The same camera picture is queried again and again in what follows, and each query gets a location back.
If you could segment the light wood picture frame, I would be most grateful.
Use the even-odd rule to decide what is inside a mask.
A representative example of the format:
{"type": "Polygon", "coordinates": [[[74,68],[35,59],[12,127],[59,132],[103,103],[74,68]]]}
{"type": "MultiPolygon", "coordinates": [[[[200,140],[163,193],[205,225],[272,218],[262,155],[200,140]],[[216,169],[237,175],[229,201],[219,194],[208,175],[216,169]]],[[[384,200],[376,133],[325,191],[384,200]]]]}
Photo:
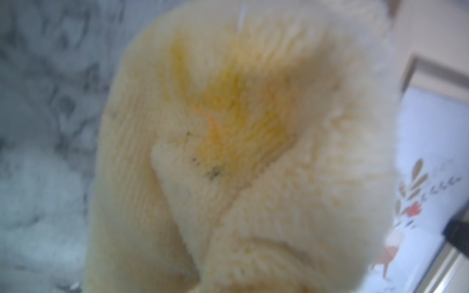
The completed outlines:
{"type": "Polygon", "coordinates": [[[389,1],[403,99],[393,229],[364,293],[466,293],[443,231],[469,208],[469,4],[389,1]]]}

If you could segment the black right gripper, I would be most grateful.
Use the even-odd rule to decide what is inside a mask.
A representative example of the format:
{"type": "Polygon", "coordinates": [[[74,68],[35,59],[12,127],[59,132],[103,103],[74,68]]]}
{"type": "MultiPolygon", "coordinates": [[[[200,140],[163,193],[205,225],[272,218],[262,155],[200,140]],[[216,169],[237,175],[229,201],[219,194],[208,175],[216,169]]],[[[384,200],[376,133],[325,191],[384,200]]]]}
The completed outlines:
{"type": "Polygon", "coordinates": [[[447,223],[443,235],[466,258],[469,257],[469,209],[458,212],[447,223]]]}

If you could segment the yellow microfibre cloth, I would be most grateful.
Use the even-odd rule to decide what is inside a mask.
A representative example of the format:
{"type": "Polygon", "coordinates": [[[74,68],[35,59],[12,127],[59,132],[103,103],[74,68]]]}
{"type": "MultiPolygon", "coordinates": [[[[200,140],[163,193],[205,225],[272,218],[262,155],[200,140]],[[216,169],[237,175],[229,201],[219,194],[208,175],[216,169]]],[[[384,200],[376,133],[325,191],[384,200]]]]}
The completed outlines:
{"type": "Polygon", "coordinates": [[[86,293],[352,293],[382,252],[401,97],[385,1],[186,1],[101,120],[86,293]]]}

